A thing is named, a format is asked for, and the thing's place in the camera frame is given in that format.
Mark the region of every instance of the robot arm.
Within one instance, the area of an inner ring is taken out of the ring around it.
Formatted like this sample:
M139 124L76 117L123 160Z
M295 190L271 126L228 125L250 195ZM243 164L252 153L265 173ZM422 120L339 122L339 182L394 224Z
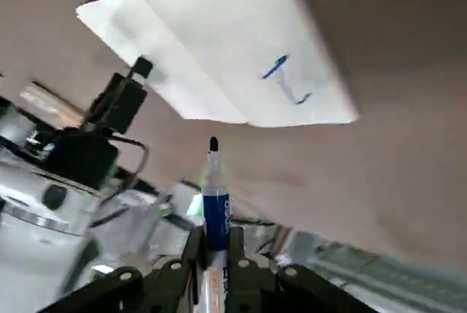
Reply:
M224 268L225 312L375 312L303 266L287 266L276 274L261 268L245 257L243 242L243 229L232 228ZM135 268L118 268L41 313L221 312L220 305L212 305L201 289L204 272L211 266L208 256L203 228L195 228L181 258L169 260L145 277Z

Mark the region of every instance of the cable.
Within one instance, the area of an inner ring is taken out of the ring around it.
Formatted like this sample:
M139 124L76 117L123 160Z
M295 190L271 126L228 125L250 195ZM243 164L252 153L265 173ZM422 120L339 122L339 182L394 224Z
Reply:
M114 220L115 218L118 218L119 216L123 215L128 210L129 210L128 207L123 207L122 209L119 209L106 217L102 217L100 220L94 220L90 223L89 228L95 228L95 227L99 227L100 225L104 225L110 222L111 220Z
M239 225L258 225L258 226L263 226L263 227L274 227L276 225L276 223L268 222L266 220L259 220L259 219L256 220L256 219L251 219L251 218L240 218L240 217L232 217L231 221Z
M132 139L127 139L123 138L121 136L110 136L106 138L107 140L113 140L116 142L122 142L130 145L134 145L136 147L140 147L143 150L143 157L141 159L141 162L139 163L138 168L136 169L133 174L130 174L128 178L123 180L123 182L120 183L118 186L117 190L108 198L105 198L100 204L99 207L103 207L106 203L111 201L115 196L120 195L121 193L125 192L128 189L131 189L137 182L138 182L138 174L139 172L142 171L142 169L146 166L147 159L149 157L149 149L146 145L142 144L141 142L138 142L136 140Z
M264 248L274 242L275 238L269 239L268 241L264 242L259 248L255 251L255 253L259 253L261 250L264 250Z

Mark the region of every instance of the paper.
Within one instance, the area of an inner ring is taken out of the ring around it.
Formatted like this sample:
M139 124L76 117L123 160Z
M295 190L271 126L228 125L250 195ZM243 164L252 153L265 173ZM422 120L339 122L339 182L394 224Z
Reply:
M98 0L78 18L187 119L350 123L356 111L298 0Z

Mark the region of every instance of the green light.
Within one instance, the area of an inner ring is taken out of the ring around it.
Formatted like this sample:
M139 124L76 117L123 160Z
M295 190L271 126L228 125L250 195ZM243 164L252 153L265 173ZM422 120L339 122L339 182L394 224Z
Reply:
M190 207L188 207L187 216L199 216L202 213L203 208L203 196L195 194L191 201Z

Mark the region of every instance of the blue marker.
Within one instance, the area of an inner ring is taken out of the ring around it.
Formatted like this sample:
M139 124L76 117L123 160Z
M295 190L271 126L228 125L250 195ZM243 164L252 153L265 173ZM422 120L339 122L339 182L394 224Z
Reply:
M227 249L231 227L228 191L223 181L218 150L217 139L212 137L208 153L209 170L202 189L207 246L214 251Z

